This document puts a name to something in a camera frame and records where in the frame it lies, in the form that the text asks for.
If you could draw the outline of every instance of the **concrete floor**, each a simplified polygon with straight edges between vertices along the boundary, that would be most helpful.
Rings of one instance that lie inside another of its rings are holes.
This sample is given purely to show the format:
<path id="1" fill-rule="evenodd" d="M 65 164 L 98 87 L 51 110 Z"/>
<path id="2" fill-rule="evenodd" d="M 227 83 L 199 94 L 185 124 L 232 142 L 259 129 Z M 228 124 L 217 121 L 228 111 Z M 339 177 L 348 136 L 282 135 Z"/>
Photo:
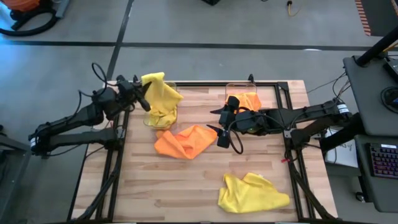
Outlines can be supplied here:
<path id="1" fill-rule="evenodd" d="M 0 36 L 0 124 L 8 135 L 27 143 L 38 124 L 73 113 L 77 90 L 97 89 L 91 62 L 106 70 L 114 47 L 15 45 L 5 40 L 115 42 L 129 0 L 71 0 L 66 18 L 33 37 Z M 1 16 L 0 27 L 9 26 Z M 35 18 L 27 27 L 46 19 Z M 304 80 L 308 90 L 343 73 L 342 59 L 362 52 L 276 49 L 180 48 L 174 43 L 370 46 L 379 40 L 364 34 L 354 0 L 305 0 L 296 17 L 285 1 L 221 0 L 210 7 L 200 0 L 135 0 L 123 42 L 158 43 L 163 47 L 121 47 L 113 78 L 163 71 L 168 80 Z M 311 104 L 333 97 L 331 85 L 309 94 Z M 352 92 L 343 99 L 357 111 Z M 60 222 L 67 217 L 84 147 L 43 161 L 33 157 L 12 206 L 10 219 L 28 223 Z M 394 223 L 398 215 L 377 212 L 353 197 L 354 178 L 331 176 L 340 218 Z"/>

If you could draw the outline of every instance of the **keyboard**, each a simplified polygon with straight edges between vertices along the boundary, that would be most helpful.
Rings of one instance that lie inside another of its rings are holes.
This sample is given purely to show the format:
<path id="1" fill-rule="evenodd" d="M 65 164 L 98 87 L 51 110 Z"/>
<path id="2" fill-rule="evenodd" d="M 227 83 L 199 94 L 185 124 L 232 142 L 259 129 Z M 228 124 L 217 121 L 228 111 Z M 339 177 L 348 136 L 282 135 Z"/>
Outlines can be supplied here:
<path id="1" fill-rule="evenodd" d="M 398 179 L 398 146 L 369 143 L 372 175 Z"/>

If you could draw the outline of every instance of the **wooden tabletop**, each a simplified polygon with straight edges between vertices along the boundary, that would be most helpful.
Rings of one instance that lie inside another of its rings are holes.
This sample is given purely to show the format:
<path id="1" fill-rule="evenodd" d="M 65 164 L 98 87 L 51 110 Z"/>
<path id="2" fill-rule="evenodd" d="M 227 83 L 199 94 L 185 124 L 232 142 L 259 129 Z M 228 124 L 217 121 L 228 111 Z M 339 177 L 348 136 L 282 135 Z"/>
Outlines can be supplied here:
<path id="1" fill-rule="evenodd" d="M 287 82 L 293 107 L 308 106 L 304 82 Z M 184 99 L 178 105 L 177 123 L 171 127 L 172 133 L 194 124 L 219 125 L 220 116 L 209 111 L 224 105 L 224 87 L 178 87 L 178 91 Z M 257 93 L 262 108 L 277 108 L 273 87 L 257 87 Z M 130 115 L 126 133 L 115 222 L 297 221 L 289 169 L 286 163 L 281 163 L 285 152 L 281 134 L 264 137 L 241 135 L 244 144 L 242 155 L 213 143 L 194 160 L 188 161 L 158 155 L 154 149 L 155 131 L 145 126 L 143 119 L 144 111 L 137 106 Z M 87 153 L 99 147 L 90 145 Z M 321 151 L 308 147 L 303 150 L 303 157 L 311 190 L 329 213 L 337 216 Z M 106 150 L 101 150 L 85 161 L 72 217 L 81 215 L 98 193 L 105 159 Z M 288 194 L 290 205 L 246 214 L 227 213 L 217 206 L 218 191 L 224 187 L 223 175 L 231 173 L 243 178 L 248 172 L 263 175 L 279 192 Z M 307 214 L 304 195 L 300 193 L 304 214 Z M 108 199 L 104 206 L 105 214 Z"/>

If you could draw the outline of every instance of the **orange object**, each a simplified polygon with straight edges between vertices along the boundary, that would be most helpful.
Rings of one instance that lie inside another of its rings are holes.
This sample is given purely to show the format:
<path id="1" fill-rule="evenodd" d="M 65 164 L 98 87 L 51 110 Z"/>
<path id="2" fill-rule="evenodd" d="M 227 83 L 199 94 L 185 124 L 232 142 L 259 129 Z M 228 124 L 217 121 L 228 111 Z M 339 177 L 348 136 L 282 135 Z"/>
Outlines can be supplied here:
<path id="1" fill-rule="evenodd" d="M 21 12 L 31 11 L 40 4 L 40 0 L 2 0 L 2 2 L 9 9 Z"/>
<path id="2" fill-rule="evenodd" d="M 261 102 L 257 93 L 240 93 L 240 94 L 230 94 L 227 97 L 235 96 L 239 100 L 239 107 L 245 107 L 249 110 L 258 111 L 261 108 Z"/>
<path id="3" fill-rule="evenodd" d="M 177 159 L 193 159 L 203 152 L 216 138 L 216 131 L 194 125 L 173 136 L 170 131 L 158 131 L 155 149 L 159 154 Z"/>

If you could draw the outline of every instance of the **orange cloth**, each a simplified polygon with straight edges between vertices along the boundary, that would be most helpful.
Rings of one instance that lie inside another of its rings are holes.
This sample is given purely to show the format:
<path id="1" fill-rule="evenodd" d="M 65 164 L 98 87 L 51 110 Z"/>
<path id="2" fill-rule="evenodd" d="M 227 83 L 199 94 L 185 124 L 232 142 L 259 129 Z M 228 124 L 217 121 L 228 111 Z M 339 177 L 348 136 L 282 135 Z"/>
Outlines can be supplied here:
<path id="1" fill-rule="evenodd" d="M 217 138 L 217 132 L 194 125 L 173 136 L 170 131 L 158 131 L 155 149 L 159 154 L 177 159 L 193 159 Z"/>
<path id="2" fill-rule="evenodd" d="M 258 111 L 261 108 L 261 102 L 257 93 L 240 93 L 240 94 L 229 94 L 227 97 L 235 96 L 239 100 L 239 107 L 245 107 L 253 111 Z"/>

